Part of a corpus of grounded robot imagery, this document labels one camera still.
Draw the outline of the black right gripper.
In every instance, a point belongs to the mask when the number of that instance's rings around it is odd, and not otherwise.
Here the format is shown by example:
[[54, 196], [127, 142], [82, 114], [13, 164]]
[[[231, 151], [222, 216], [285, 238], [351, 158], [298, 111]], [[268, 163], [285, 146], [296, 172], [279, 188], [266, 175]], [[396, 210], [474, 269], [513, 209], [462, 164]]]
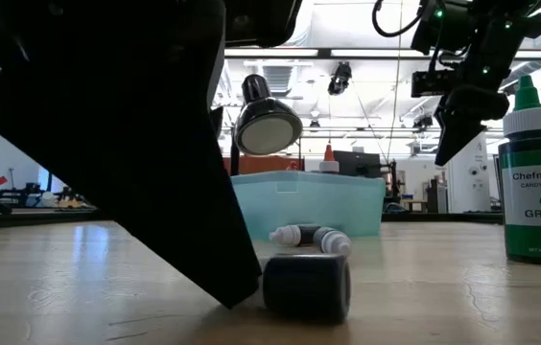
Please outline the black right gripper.
[[446, 165], [486, 131], [482, 121], [500, 120], [505, 116], [509, 108], [507, 96], [486, 89], [498, 89], [507, 78], [524, 38], [540, 35], [541, 13], [496, 16], [483, 27], [482, 33], [476, 34], [477, 39], [464, 61], [466, 84], [444, 95], [435, 110], [441, 128], [436, 165]]

